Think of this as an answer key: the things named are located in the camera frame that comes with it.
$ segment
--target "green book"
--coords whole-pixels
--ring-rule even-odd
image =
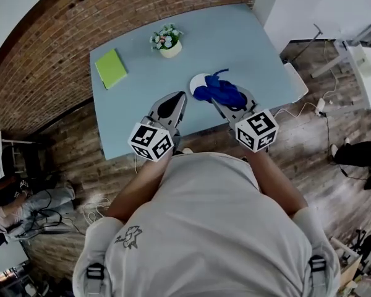
[[[103,55],[95,65],[106,89],[110,89],[127,75],[115,49]]]

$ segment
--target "white pot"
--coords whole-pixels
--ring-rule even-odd
[[[182,46],[181,46],[180,40],[178,40],[176,45],[174,45],[172,48],[160,49],[160,53],[162,54],[163,57],[172,58],[176,56],[177,54],[179,54],[181,49],[182,49]]]

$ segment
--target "light blue tabletop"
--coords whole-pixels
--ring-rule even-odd
[[[149,38],[164,24],[184,32],[182,51],[166,59],[151,52]],[[95,62],[116,48],[128,75],[110,90],[99,77]],[[163,96],[183,90],[188,103],[182,136],[226,121],[213,105],[197,101],[189,82],[200,73],[229,68],[220,78],[249,89],[261,109],[297,99],[284,66],[264,29],[245,4],[211,7],[175,15],[123,34],[90,53],[93,99],[107,160],[131,153],[128,137],[136,122]]]

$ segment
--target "blue cloth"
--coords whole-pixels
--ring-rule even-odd
[[[229,69],[222,69],[213,75],[205,77],[207,87],[199,86],[195,89],[194,97],[200,101],[211,103],[211,99],[216,100],[225,106],[233,108],[243,108],[246,105],[245,98],[242,97],[235,85],[227,80],[219,80],[218,74],[227,72]]]

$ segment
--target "red brick wall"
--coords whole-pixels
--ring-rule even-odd
[[[171,15],[254,0],[41,0],[0,50],[0,129],[22,137],[92,96],[89,52]]]

